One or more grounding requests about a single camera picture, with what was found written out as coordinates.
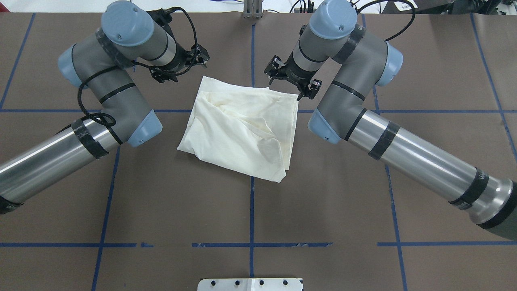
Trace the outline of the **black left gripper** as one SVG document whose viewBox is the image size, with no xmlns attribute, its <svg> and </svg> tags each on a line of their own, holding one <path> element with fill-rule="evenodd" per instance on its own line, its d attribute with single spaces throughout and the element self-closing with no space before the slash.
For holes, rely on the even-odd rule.
<svg viewBox="0 0 517 291">
<path fill-rule="evenodd" d="M 186 11 L 181 11 L 187 18 L 193 33 L 194 44 L 187 51 L 175 39 L 170 28 L 172 22 L 172 14 L 176 11 L 148 11 L 155 23 L 157 23 L 163 31 L 166 32 L 166 48 L 159 57 L 149 60 L 152 64 L 148 70 L 151 76 L 159 83 L 165 81 L 177 82 L 178 76 L 186 74 L 193 66 L 206 66 L 210 57 L 207 50 L 198 42 L 194 22 Z"/>
</svg>

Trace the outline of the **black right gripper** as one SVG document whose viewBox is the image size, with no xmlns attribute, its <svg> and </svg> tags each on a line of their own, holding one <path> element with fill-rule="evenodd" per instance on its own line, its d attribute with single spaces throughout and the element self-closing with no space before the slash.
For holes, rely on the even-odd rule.
<svg viewBox="0 0 517 291">
<path fill-rule="evenodd" d="M 269 84 L 275 79 L 286 80 L 299 90 L 298 101 L 303 97 L 314 99 L 322 84 L 320 80 L 313 79 L 323 65 L 323 51 L 317 44 L 319 40 L 321 38 L 312 28 L 304 25 L 287 61 L 283 62 L 275 55 L 266 66 L 264 73 L 269 77 Z"/>
</svg>

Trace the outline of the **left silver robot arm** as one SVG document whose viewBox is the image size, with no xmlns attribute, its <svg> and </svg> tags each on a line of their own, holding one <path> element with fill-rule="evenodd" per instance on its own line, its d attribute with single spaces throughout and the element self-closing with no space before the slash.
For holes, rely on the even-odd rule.
<svg viewBox="0 0 517 291">
<path fill-rule="evenodd" d="M 162 131 L 127 70 L 140 65 L 164 83 L 177 82 L 193 66 L 205 66 L 209 54 L 197 38 L 190 50 L 175 39 L 169 24 L 177 11 L 186 13 L 182 7 L 145 11 L 133 2 L 113 2 L 101 26 L 60 55 L 59 70 L 78 89 L 82 116 L 1 165 L 2 214 L 119 145 L 138 147 Z"/>
</svg>

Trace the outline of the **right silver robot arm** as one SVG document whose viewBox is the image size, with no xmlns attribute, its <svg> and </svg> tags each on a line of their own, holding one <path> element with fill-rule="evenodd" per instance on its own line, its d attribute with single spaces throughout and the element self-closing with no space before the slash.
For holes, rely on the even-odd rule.
<svg viewBox="0 0 517 291">
<path fill-rule="evenodd" d="M 515 9 L 419 15 L 391 43 L 404 63 L 389 85 L 370 91 L 366 106 L 493 177 L 515 180 Z M 257 241 L 508 244 L 399 170 L 312 134 L 315 105 L 301 105 L 288 175 L 256 183 Z"/>
</svg>

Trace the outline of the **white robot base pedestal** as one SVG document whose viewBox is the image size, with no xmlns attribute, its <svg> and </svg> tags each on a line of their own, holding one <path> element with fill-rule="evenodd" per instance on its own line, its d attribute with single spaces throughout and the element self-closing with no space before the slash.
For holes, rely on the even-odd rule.
<svg viewBox="0 0 517 291">
<path fill-rule="evenodd" d="M 303 291 L 300 278 L 206 278 L 198 291 Z"/>
</svg>

